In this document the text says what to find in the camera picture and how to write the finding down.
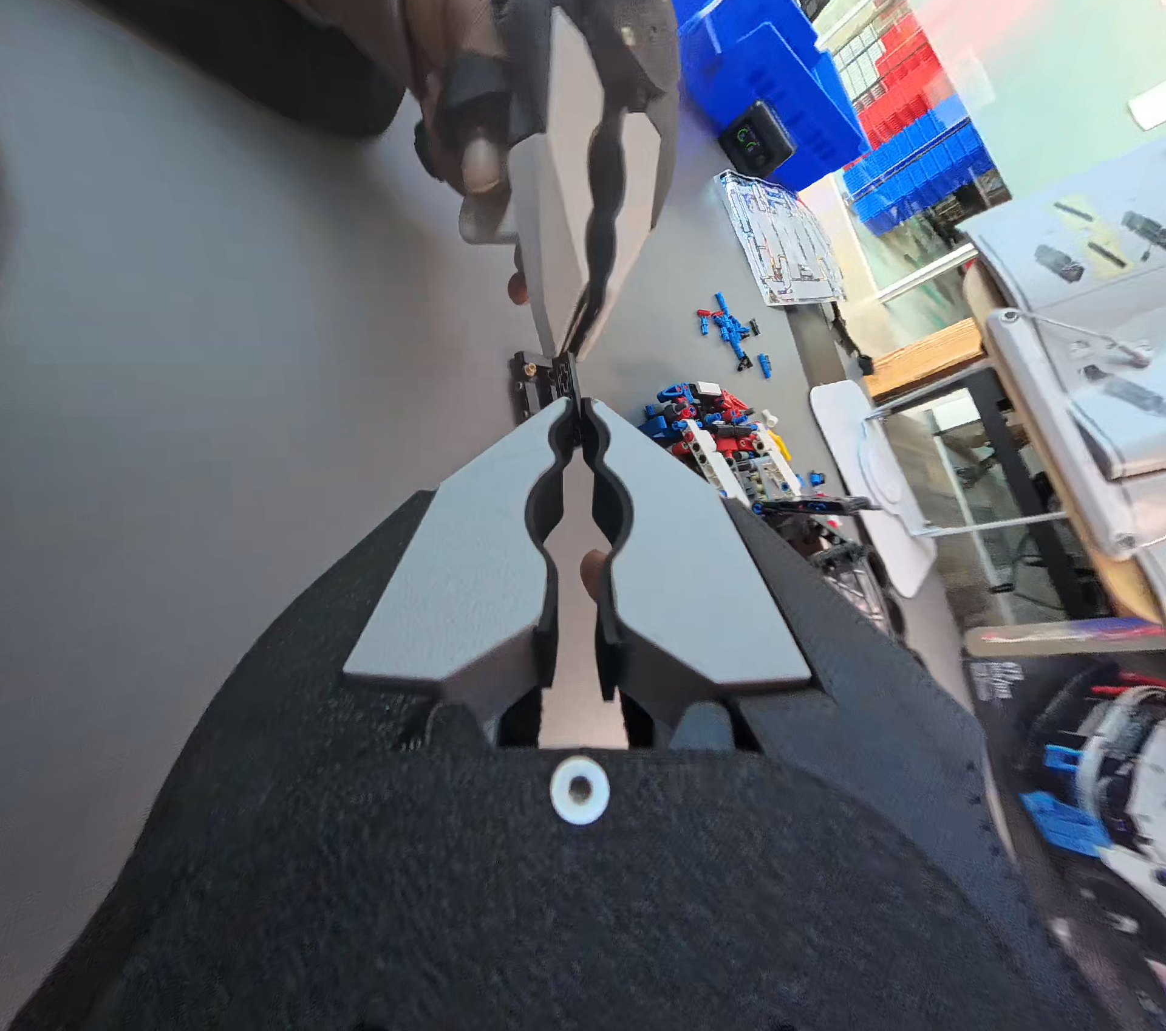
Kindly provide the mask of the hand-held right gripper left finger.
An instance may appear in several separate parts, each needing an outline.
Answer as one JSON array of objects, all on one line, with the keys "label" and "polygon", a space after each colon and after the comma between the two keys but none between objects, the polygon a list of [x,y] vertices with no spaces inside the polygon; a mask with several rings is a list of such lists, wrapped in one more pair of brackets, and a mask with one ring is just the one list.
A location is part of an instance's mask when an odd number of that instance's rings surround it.
[{"label": "hand-held right gripper left finger", "polygon": [[345,676],[462,704],[497,745],[538,746],[559,646],[547,540],[576,430],[560,397],[436,488]]}]

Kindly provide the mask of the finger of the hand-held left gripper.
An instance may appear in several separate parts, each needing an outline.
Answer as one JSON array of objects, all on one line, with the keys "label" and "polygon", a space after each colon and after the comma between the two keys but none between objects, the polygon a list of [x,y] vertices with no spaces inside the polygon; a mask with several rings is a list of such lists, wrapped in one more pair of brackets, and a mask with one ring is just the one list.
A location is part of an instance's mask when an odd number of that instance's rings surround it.
[{"label": "finger of the hand-held left gripper", "polygon": [[589,142],[582,285],[564,348],[582,360],[599,339],[655,225],[663,140],[644,112],[606,112]]},{"label": "finger of the hand-held left gripper", "polygon": [[546,128],[510,150],[512,210],[542,353],[582,358],[593,343],[586,253],[593,198],[589,160],[604,90],[583,33],[552,10]]}]

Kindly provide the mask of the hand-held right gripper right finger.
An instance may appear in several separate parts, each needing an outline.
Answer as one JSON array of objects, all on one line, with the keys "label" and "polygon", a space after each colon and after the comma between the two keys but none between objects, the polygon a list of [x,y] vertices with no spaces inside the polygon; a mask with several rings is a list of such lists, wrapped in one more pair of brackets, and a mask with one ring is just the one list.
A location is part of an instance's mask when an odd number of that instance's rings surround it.
[{"label": "hand-held right gripper right finger", "polygon": [[599,577],[604,690],[675,732],[693,704],[801,690],[812,669],[742,528],[756,516],[654,446],[617,411],[583,399]]}]

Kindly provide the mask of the black brick assembly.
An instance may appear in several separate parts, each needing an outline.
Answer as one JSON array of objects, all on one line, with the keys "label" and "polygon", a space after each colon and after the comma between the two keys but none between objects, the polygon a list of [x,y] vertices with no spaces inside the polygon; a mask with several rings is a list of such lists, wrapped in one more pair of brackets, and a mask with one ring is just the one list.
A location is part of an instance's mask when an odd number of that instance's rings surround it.
[{"label": "black brick assembly", "polygon": [[510,398],[517,426],[524,425],[560,399],[566,399],[568,408],[578,413],[575,355],[566,352],[547,358],[545,355],[519,351],[510,360]]}]

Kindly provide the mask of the person's left hand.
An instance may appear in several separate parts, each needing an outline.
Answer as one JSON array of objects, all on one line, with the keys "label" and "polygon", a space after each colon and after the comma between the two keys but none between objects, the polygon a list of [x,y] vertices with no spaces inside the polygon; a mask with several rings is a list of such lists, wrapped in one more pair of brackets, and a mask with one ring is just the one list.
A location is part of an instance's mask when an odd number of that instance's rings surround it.
[{"label": "person's left hand", "polygon": [[489,0],[403,0],[403,24],[414,70],[413,90],[427,132],[431,171],[469,201],[463,208],[465,236],[485,236],[507,189],[503,141],[476,129],[454,148],[443,147],[434,117],[443,91],[443,75],[464,51],[499,57]]}]

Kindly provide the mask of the black device green display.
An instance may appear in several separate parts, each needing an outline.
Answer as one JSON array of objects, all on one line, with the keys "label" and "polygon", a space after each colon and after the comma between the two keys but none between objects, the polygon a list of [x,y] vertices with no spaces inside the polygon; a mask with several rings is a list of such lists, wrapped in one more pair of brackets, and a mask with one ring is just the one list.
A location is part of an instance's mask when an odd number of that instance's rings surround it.
[{"label": "black device green display", "polygon": [[796,143],[763,99],[754,100],[726,125],[718,143],[732,169],[750,178],[770,177],[796,152]]}]

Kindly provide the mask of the toy brick race car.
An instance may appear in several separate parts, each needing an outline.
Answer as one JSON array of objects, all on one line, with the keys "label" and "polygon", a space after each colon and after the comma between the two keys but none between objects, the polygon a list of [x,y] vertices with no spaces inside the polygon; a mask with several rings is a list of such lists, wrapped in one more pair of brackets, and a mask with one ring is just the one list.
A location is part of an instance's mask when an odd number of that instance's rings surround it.
[{"label": "toy brick race car", "polygon": [[715,383],[677,383],[659,392],[645,415],[642,434],[723,497],[746,506],[874,627],[906,645],[902,612],[881,557],[842,527],[845,519],[874,510],[871,499],[827,495],[824,474],[803,481],[774,432],[777,419]]}]

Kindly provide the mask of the sticker sheet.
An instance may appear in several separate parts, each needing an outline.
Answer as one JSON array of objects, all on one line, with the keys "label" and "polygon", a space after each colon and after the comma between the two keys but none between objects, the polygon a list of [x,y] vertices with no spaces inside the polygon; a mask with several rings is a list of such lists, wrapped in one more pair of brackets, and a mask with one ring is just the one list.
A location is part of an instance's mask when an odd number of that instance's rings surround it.
[{"label": "sticker sheet", "polygon": [[765,306],[845,300],[831,241],[795,192],[730,169],[721,171],[716,183]]}]

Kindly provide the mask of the pile of blue connector pins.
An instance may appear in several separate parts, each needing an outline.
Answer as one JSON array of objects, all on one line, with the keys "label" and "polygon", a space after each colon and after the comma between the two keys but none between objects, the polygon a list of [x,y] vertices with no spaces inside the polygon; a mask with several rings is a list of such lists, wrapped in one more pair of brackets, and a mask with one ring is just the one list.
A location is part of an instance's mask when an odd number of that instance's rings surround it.
[{"label": "pile of blue connector pins", "polygon": [[735,316],[726,304],[726,299],[722,292],[714,294],[714,301],[715,306],[712,308],[697,309],[695,311],[701,336],[707,337],[716,332],[735,356],[737,372],[759,369],[763,379],[771,380],[773,378],[773,365],[770,355],[757,349],[749,350],[746,348],[746,343],[750,339],[757,339],[763,334],[757,321],[745,323]]}]

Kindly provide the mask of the white book stand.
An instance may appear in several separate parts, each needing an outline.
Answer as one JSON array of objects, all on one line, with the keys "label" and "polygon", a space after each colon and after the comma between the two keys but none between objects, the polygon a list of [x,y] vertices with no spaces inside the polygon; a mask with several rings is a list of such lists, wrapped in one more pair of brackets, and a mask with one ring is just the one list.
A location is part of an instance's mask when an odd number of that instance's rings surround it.
[{"label": "white book stand", "polygon": [[[1038,334],[1040,327],[1101,341],[1138,369],[1150,364],[1140,350],[1109,336],[1039,313],[1000,308],[989,313],[981,327],[986,359],[879,407],[871,405],[858,383],[814,387],[810,406],[815,420],[849,493],[854,499],[868,499],[868,509],[859,511],[858,518],[901,598],[916,596],[935,564],[940,538],[1067,520],[1086,545],[1108,597],[1137,617],[1163,624],[1164,534],[1144,533],[1138,512],[1150,512],[1156,502],[1164,506],[1164,483],[1136,490],[1132,482],[1107,481],[1072,418],[1072,402],[1058,383]],[[979,383],[986,383],[986,373],[997,378],[1000,391],[1020,414],[1030,442],[1042,457],[1059,509],[1026,511],[1018,518],[991,524],[933,525],[922,516],[895,458],[885,434],[885,419],[933,397],[958,390],[972,392]]]}]

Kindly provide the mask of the stack of red bins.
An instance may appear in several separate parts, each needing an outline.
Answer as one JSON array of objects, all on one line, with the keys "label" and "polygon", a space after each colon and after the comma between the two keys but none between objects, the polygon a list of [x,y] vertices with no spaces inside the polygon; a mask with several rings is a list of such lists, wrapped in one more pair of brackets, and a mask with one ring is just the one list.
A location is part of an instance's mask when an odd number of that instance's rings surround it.
[{"label": "stack of red bins", "polygon": [[955,90],[916,16],[907,13],[881,34],[876,82],[858,120],[871,148],[881,147]]}]

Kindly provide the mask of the stack of blue bins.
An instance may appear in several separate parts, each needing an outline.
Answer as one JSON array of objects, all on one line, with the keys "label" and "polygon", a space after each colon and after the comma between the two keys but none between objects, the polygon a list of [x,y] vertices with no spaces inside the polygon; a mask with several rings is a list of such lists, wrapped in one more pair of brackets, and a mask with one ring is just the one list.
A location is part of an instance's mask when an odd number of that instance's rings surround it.
[{"label": "stack of blue bins", "polygon": [[965,105],[953,93],[848,166],[842,183],[857,219],[883,236],[995,168]]}]

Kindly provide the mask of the wooden side table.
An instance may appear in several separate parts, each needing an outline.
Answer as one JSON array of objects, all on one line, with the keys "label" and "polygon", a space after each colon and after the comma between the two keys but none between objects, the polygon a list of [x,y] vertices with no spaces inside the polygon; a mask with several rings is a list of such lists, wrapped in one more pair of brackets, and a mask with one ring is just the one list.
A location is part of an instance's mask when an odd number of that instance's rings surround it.
[{"label": "wooden side table", "polygon": [[967,320],[884,355],[865,381],[958,626],[1100,618],[1114,602],[1042,448]]}]

